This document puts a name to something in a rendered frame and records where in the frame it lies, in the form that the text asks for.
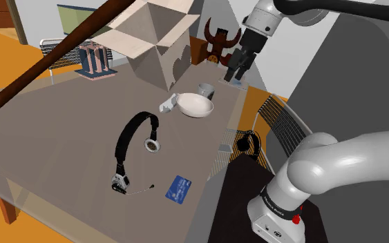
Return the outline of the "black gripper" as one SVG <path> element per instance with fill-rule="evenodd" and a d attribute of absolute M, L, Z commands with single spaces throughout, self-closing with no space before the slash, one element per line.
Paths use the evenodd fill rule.
<path fill-rule="evenodd" d="M 249 28 L 246 28 L 239 44 L 242 52 L 236 48 L 227 63 L 227 72 L 224 80 L 230 82 L 233 78 L 240 81 L 247 70 L 249 70 L 256 58 L 256 53 L 260 53 L 268 40 L 267 36 L 261 35 Z"/>

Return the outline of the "brown horned figure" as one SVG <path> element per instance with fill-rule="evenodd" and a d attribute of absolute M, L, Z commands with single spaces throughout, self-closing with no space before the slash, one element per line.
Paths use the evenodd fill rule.
<path fill-rule="evenodd" d="M 222 56 L 222 51 L 225 48 L 234 47 L 239 42 L 241 37 L 241 28 L 238 29 L 236 36 L 232 40 L 227 40 L 228 31 L 225 29 L 218 28 L 215 36 L 210 33 L 210 22 L 211 17 L 207 20 L 204 29 L 205 39 L 212 45 L 211 51 L 207 52 L 207 61 L 215 64 L 221 63 L 223 66 L 228 66 L 231 54 L 228 53 L 226 56 Z"/>

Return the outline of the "orange wooden box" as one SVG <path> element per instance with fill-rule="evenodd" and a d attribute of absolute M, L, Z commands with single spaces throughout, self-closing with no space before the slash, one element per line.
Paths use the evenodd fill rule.
<path fill-rule="evenodd" d="M 197 37 L 190 36 L 191 63 L 198 65 L 208 56 L 208 42 Z"/>

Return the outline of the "grey cup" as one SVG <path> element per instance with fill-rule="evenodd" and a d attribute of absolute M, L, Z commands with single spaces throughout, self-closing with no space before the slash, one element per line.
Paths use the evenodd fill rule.
<path fill-rule="evenodd" d="M 209 100 L 212 100 L 215 90 L 215 87 L 208 83 L 201 83 L 198 85 L 198 94 Z"/>

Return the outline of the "white bowl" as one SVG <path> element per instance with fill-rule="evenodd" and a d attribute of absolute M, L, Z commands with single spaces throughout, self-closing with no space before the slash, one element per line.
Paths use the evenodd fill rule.
<path fill-rule="evenodd" d="M 207 117 L 214 109 L 211 100 L 195 93 L 179 94 L 176 103 L 181 113 L 194 118 Z"/>

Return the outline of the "black headphones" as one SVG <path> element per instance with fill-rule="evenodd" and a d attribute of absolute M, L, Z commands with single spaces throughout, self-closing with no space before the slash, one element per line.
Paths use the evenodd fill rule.
<path fill-rule="evenodd" d="M 260 135 L 254 130 L 241 131 L 240 134 L 243 136 L 236 142 L 238 150 L 241 152 L 248 151 L 250 148 L 249 139 L 252 139 L 254 143 L 254 152 L 252 155 L 249 155 L 249 157 L 256 161 L 260 155 L 262 146 Z"/>

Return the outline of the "small white crumpled object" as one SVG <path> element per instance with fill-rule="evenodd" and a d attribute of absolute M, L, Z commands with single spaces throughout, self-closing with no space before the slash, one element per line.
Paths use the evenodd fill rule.
<path fill-rule="evenodd" d="M 159 111 L 161 113 L 171 112 L 177 104 L 177 98 L 178 98 L 178 93 L 173 93 L 172 96 L 170 96 L 170 98 L 168 98 L 166 101 L 160 104 Z"/>

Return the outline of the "open beige cardboard box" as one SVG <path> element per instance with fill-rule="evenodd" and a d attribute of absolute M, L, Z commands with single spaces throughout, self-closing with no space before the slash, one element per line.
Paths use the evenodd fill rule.
<path fill-rule="evenodd" d="M 124 55 L 135 75 L 169 91 L 191 65 L 194 0 L 135 0 L 92 41 Z"/>

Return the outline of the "dark robot stand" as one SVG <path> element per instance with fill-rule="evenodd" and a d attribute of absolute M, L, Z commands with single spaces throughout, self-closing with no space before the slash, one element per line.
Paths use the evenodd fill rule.
<path fill-rule="evenodd" d="M 207 243 L 267 243 L 252 231 L 247 205 L 273 176 L 246 154 L 229 163 Z"/>

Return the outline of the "black headset with microphone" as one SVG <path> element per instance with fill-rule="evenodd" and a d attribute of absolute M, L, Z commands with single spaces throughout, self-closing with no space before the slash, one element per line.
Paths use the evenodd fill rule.
<path fill-rule="evenodd" d="M 161 145 L 157 139 L 157 131 L 159 127 L 159 119 L 153 113 L 142 111 L 133 116 L 127 125 L 122 130 L 116 146 L 115 146 L 115 159 L 116 159 L 116 171 L 114 176 L 111 178 L 111 188 L 114 191 L 117 191 L 124 195 L 132 195 L 136 193 L 145 192 L 149 189 L 155 187 L 154 184 L 150 187 L 145 188 L 141 191 L 136 191 L 132 193 L 127 192 L 127 188 L 130 186 L 130 180 L 124 168 L 124 162 L 126 160 L 126 154 L 129 148 L 129 144 L 137 131 L 137 129 L 142 125 L 146 120 L 150 120 L 151 133 L 144 141 L 144 147 L 150 153 L 157 153 L 161 149 Z"/>

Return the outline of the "blue card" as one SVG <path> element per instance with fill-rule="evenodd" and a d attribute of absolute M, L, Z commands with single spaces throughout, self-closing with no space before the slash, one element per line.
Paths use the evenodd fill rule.
<path fill-rule="evenodd" d="M 192 181 L 177 175 L 166 192 L 165 197 L 175 203 L 182 204 L 191 184 Z"/>

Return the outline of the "pink and blue rack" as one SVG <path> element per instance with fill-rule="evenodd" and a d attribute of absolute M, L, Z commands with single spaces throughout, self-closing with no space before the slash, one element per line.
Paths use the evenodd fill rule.
<path fill-rule="evenodd" d="M 116 70 L 109 68 L 107 49 L 99 44 L 79 46 L 79 57 L 82 68 L 75 72 L 84 78 L 95 81 L 113 77 Z"/>

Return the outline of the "grey wooden table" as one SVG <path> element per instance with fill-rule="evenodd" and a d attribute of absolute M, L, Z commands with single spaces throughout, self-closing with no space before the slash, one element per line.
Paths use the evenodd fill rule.
<path fill-rule="evenodd" d="M 16 96 L 0 110 L 0 197 L 77 243 L 184 243 L 239 95 L 223 70 L 190 67 L 173 93 L 216 91 L 202 119 L 160 113 L 169 92 L 138 79 L 129 65 L 114 77 L 76 78 Z M 150 120 L 135 132 L 124 168 L 124 195 L 111 188 L 115 146 L 130 121 L 147 111 L 159 119 L 161 149 L 144 141 Z M 175 177 L 192 181 L 182 204 L 165 197 Z"/>

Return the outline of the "dark brown wooden beam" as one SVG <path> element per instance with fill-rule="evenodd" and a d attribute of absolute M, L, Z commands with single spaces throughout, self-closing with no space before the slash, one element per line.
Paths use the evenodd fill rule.
<path fill-rule="evenodd" d="M 15 95 L 21 92 L 58 59 L 62 58 L 80 43 L 98 32 L 134 2 L 135 0 L 107 0 L 103 3 L 89 17 L 82 21 L 67 37 L 65 37 L 51 52 L 0 91 L 0 108 L 7 104 Z"/>

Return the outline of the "green wall picture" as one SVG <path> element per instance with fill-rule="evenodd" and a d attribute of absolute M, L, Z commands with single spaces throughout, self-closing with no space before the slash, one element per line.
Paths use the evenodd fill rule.
<path fill-rule="evenodd" d="M 68 6 L 63 4 L 57 4 L 57 9 L 65 35 L 69 35 L 79 24 L 96 11 L 95 8 Z"/>

